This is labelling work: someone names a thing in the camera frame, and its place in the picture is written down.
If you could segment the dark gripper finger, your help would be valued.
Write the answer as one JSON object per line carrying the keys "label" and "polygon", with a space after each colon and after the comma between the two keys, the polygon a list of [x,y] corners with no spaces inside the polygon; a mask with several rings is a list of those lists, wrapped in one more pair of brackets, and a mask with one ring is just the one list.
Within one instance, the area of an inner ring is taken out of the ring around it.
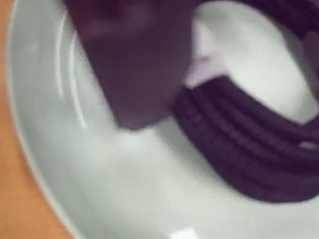
{"label": "dark gripper finger", "polygon": [[66,0],[72,23],[121,128],[168,113],[192,57],[197,0]]}

